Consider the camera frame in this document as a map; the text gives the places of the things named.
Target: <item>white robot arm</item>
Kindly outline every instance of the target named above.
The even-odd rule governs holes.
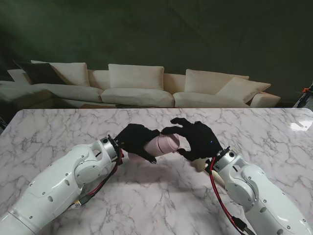
[[[229,197],[243,207],[257,235],[313,234],[300,210],[260,167],[248,164],[229,148],[222,152],[213,167]]]
[[[102,153],[100,160],[95,150]],[[110,136],[74,146],[30,182],[17,203],[0,218],[0,234],[36,234],[78,199],[84,184],[101,177],[120,151]]]

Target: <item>dark backdrop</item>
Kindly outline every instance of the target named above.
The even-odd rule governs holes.
[[[296,101],[312,81],[312,9],[312,0],[0,0],[1,74],[12,59],[158,65],[249,75]]]

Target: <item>black glove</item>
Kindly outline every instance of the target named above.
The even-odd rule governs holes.
[[[165,127],[161,133],[163,135],[178,134],[187,139],[191,151],[187,152],[183,148],[177,150],[186,159],[194,161],[199,158],[216,157],[217,153],[223,149],[211,128],[202,122],[196,121],[192,124],[185,118],[176,117],[171,120],[171,123],[182,125],[182,127]]]
[[[156,164],[157,160],[143,147],[154,137],[160,135],[158,130],[149,130],[140,124],[128,124],[114,139],[115,142],[129,153],[135,153],[149,162]]]

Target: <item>white marble surface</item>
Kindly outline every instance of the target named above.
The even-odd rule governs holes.
[[[116,136],[128,123],[161,130],[185,117],[210,126],[222,145],[263,168],[313,227],[313,113],[307,109],[24,110],[0,136],[0,215],[27,184],[74,145]],[[244,216],[223,193],[230,212]],[[157,164],[124,160],[80,210],[62,214],[45,235],[236,235],[208,176],[179,154]]]

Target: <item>pink cup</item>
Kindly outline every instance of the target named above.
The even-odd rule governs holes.
[[[175,152],[179,148],[179,138],[178,135],[159,135],[148,142],[144,149],[151,155],[158,157],[167,153]],[[129,153],[128,157],[131,161],[140,162],[145,160],[144,158],[138,156],[134,153]]]

